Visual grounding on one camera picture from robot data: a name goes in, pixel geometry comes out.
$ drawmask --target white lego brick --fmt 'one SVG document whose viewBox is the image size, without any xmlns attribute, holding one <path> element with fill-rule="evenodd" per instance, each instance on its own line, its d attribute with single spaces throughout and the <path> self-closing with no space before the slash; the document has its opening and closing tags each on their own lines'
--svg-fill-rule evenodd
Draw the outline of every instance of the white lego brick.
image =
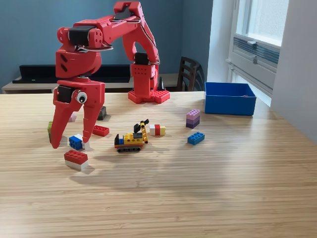
<svg viewBox="0 0 317 238">
<path fill-rule="evenodd" d="M 83 141 L 83 136 L 81 134 L 77 134 L 77 135 L 74 135 L 75 137 L 77 137 L 78 139 L 80 139 L 81 141 Z"/>
<path fill-rule="evenodd" d="M 166 127 L 163 126 L 163 125 L 160 125 L 159 126 L 159 134 L 160 135 L 165 135 L 165 132 L 166 132 Z"/>
<path fill-rule="evenodd" d="M 77 118 L 77 116 L 75 115 L 75 113 L 72 113 L 72 115 L 70 116 L 68 122 L 75 122 L 76 118 Z"/>
<path fill-rule="evenodd" d="M 82 144 L 84 150 L 89 150 L 90 149 L 89 141 L 87 143 L 84 143 L 82 141 L 81 144 Z"/>
<path fill-rule="evenodd" d="M 89 165 L 88 160 L 86 162 L 82 163 L 81 165 L 65 160 L 65 164 L 72 169 L 76 169 L 76 170 L 80 170 L 80 171 Z"/>
<path fill-rule="evenodd" d="M 155 126 L 150 125 L 150 135 L 155 135 Z"/>
<path fill-rule="evenodd" d="M 155 129 L 150 128 L 150 135 L 155 135 Z"/>
</svg>

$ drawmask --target googly eye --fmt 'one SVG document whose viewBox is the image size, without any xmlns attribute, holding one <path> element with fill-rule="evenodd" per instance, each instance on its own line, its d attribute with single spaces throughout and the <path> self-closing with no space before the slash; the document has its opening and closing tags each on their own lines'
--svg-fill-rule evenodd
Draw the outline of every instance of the googly eye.
<svg viewBox="0 0 317 238">
<path fill-rule="evenodd" d="M 79 92 L 76 97 L 77 102 L 85 103 L 87 101 L 87 94 L 84 92 Z"/>
</svg>

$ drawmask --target blue wall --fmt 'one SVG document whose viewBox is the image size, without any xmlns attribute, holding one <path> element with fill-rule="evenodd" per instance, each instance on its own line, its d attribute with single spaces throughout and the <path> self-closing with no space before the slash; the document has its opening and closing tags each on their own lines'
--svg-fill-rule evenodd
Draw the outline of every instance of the blue wall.
<svg viewBox="0 0 317 238">
<path fill-rule="evenodd" d="M 201 64 L 207 80 L 212 0 L 184 0 L 182 56 Z"/>
<path fill-rule="evenodd" d="M 116 0 L 5 0 L 1 3 L 0 88 L 19 74 L 21 64 L 54 64 L 60 47 L 56 32 L 83 19 L 113 15 Z M 141 0 L 155 37 L 160 73 L 179 69 L 182 40 L 182 0 Z M 122 40 L 102 53 L 103 63 L 129 63 Z"/>
</svg>

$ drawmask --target yellow lego brick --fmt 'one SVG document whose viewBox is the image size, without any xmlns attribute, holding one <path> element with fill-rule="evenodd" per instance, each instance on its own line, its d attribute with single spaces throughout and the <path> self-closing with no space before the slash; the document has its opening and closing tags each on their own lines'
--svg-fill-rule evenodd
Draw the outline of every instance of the yellow lego brick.
<svg viewBox="0 0 317 238">
<path fill-rule="evenodd" d="M 142 139 L 133 139 L 133 133 L 127 133 L 124 135 L 123 141 L 125 145 L 142 143 Z"/>
<path fill-rule="evenodd" d="M 159 126 L 159 135 L 165 135 L 166 127 L 163 125 Z"/>
<path fill-rule="evenodd" d="M 52 121 L 49 121 L 49 125 L 48 125 L 49 134 L 51 133 L 52 123 L 53 123 Z"/>
<path fill-rule="evenodd" d="M 142 132 L 143 141 L 147 144 L 149 142 L 149 139 L 148 139 L 148 136 L 147 136 L 147 131 L 145 130 L 144 123 L 141 123 L 141 132 Z"/>
</svg>

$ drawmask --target white wall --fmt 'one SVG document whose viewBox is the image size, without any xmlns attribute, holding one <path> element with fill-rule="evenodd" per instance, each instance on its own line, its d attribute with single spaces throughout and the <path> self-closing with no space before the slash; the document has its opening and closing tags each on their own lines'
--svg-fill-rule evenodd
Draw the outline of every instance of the white wall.
<svg viewBox="0 0 317 238">
<path fill-rule="evenodd" d="M 271 107 L 317 142 L 317 0 L 290 0 Z"/>
<path fill-rule="evenodd" d="M 209 82 L 226 82 L 234 0 L 213 0 L 209 44 Z"/>
</svg>

